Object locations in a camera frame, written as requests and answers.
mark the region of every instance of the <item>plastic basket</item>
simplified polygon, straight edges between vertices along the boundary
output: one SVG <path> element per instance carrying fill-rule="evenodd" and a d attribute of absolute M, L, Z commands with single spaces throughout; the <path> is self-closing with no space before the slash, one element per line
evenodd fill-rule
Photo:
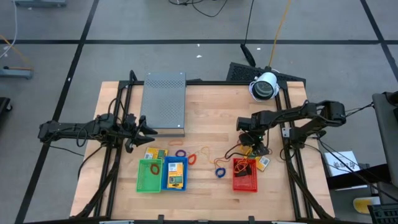
<path fill-rule="evenodd" d="M 233 167 L 243 159 L 234 158 Z M 235 177 L 235 173 L 233 172 L 233 190 L 234 191 L 243 191 L 243 192 L 257 192 L 257 168 L 256 168 L 256 160 L 248 159 L 248 166 L 251 168 L 251 175 L 245 175 L 243 177 Z"/>
<path fill-rule="evenodd" d="M 159 193 L 162 185 L 162 160 L 161 159 L 140 159 L 137 176 L 137 192 Z M 157 165 L 159 173 L 151 172 L 152 164 Z"/>
<path fill-rule="evenodd" d="M 184 166 L 184 180 L 183 187 L 181 189 L 167 188 L 167 176 L 169 175 L 169 163 L 171 162 L 182 162 Z M 164 158 L 163 164 L 163 176 L 162 176 L 162 190 L 176 190 L 176 191 L 185 191 L 187 189 L 187 175 L 188 175 L 188 158 L 186 157 L 174 157 L 174 156 L 166 156 Z"/>

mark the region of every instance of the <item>wooden tabletop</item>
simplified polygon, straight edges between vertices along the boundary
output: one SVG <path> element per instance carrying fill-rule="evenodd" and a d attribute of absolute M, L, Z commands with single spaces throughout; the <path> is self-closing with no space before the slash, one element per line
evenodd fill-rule
<path fill-rule="evenodd" d="M 104 114 L 109 102 L 116 96 L 118 82 L 103 82 L 95 115 Z M 292 107 L 301 106 L 307 96 L 303 83 L 288 83 Z M 129 112 L 139 117 L 143 86 L 133 86 Z M 188 168 L 186 192 L 161 191 L 159 194 L 136 192 L 138 162 L 144 157 L 146 147 L 169 150 L 174 155 L 178 149 L 194 153 L 202 147 L 210 148 L 210 159 L 223 157 L 236 144 L 238 116 L 250 117 L 260 110 L 276 110 L 275 100 L 258 103 L 254 101 L 247 86 L 189 85 L 185 108 L 185 137 L 182 146 L 169 146 L 176 138 L 157 138 L 156 141 L 135 147 L 132 154 L 124 149 L 118 175 L 118 184 L 113 205 L 113 219 L 156 220 L 165 215 L 166 220 L 247 220 L 254 215 L 256 220 L 295 220 L 290 195 L 286 164 L 279 158 L 282 149 L 280 128 L 270 130 L 269 147 L 273 150 L 267 157 L 271 160 L 264 172 L 257 170 L 258 192 L 234 192 L 232 189 L 232 165 L 225 164 L 225 177 L 215 175 L 213 164 L 206 155 L 199 153 L 196 163 Z M 283 93 L 282 107 L 285 106 Z M 296 126 L 305 124 L 296 121 Z M 318 147 L 316 140 L 309 145 Z M 99 142 L 90 141 L 87 157 L 99 147 Z M 99 186 L 105 149 L 87 161 L 81 170 L 71 215 L 76 215 L 88 203 Z M 302 160 L 307 185 L 319 204 L 334 216 L 330 194 L 323 171 L 320 153 L 310 147 L 302 149 Z M 302 195 L 297 188 L 302 216 L 305 216 Z M 104 195 L 101 214 L 105 214 L 108 191 Z"/>

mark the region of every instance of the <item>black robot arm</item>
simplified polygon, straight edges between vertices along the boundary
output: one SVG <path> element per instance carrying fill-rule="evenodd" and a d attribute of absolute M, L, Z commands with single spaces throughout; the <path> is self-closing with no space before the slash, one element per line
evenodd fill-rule
<path fill-rule="evenodd" d="M 285 128 L 283 137 L 289 140 L 292 147 L 303 148 L 305 140 L 312 134 L 324 135 L 323 128 L 327 126 L 338 127 L 346 122 L 344 105 L 336 101 L 322 101 L 309 103 L 305 101 L 302 106 L 280 111 L 260 111 L 253 113 L 251 118 L 238 117 L 236 130 L 245 133 L 239 136 L 241 143 L 252 146 L 253 152 L 258 155 L 266 155 L 268 149 L 264 147 L 262 140 L 265 131 L 280 123 L 311 119 L 301 127 Z"/>
<path fill-rule="evenodd" d="M 110 113 L 97 116 L 96 119 L 87 123 L 47 121 L 40 125 L 38 138 L 44 143 L 64 138 L 98 140 L 99 142 L 114 142 L 116 138 L 126 138 L 126 150 L 131 153 L 133 145 L 140 146 L 155 140 L 141 136 L 140 133 L 157 134 L 156 131 L 146 125 L 145 116 L 140 117 L 138 125 L 136 119 L 133 114 L 129 114 L 123 124 L 118 124 L 114 115 Z"/>

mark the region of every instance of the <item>yellow box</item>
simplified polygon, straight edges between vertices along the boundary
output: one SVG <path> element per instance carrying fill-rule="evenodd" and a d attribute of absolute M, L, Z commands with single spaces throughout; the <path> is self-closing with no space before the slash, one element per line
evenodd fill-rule
<path fill-rule="evenodd" d="M 162 159 L 167 156 L 168 150 L 167 149 L 157 149 L 153 147 L 147 147 L 145 152 L 144 159 Z"/>
<path fill-rule="evenodd" d="M 169 174 L 167 177 L 167 187 L 181 189 L 184 186 L 184 165 L 182 162 L 169 163 Z"/>
<path fill-rule="evenodd" d="M 254 158 L 256 160 L 256 167 L 257 169 L 259 169 L 260 171 L 264 171 L 266 169 L 266 167 L 268 166 L 268 163 L 270 161 L 270 159 L 268 159 L 266 156 L 257 156 Z"/>

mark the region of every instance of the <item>gray floor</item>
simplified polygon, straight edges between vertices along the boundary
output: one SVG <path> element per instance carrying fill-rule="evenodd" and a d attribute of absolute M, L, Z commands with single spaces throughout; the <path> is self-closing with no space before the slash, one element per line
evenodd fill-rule
<path fill-rule="evenodd" d="M 73 39 L 83 31 L 92 0 L 69 0 L 61 9 L 18 9 L 19 39 Z M 273 39 L 286 1 L 256 1 L 250 39 Z M 205 1 L 198 7 L 215 13 L 223 1 Z M 230 0 L 216 18 L 207 18 L 191 6 L 173 6 L 167 0 L 100 0 L 88 39 L 243 39 L 249 0 Z M 398 2 L 368 1 L 387 40 L 398 39 L 395 9 Z M 14 33 L 12 3 L 0 1 L 0 34 Z M 293 1 L 281 39 L 376 40 L 360 1 Z M 264 66 L 271 45 L 248 45 L 257 64 Z M 0 129 L 0 222 L 12 223 L 21 205 L 39 155 L 39 124 L 51 119 L 65 82 L 76 45 L 17 45 L 35 65 L 32 80 L 0 79 L 0 96 L 12 99 L 14 109 Z M 398 57 L 398 46 L 389 46 Z M 93 117 L 101 82 L 125 80 L 133 69 L 139 79 L 147 72 L 186 71 L 187 78 L 225 80 L 229 63 L 247 64 L 238 44 L 85 45 L 72 80 L 60 121 L 84 122 Z M 22 66 L 14 53 L 0 66 Z M 307 79 L 311 101 L 338 100 L 346 108 L 371 101 L 373 93 L 395 91 L 397 80 L 380 45 L 278 45 L 272 66 Z M 325 142 L 339 151 L 353 150 L 357 160 L 372 166 L 385 163 L 372 109 L 348 119 L 343 127 L 327 129 Z M 74 141 L 59 141 L 76 152 Z M 44 165 L 26 222 L 67 218 L 82 158 L 51 149 Z M 352 215 L 352 197 L 332 192 L 338 217 L 369 222 Z"/>

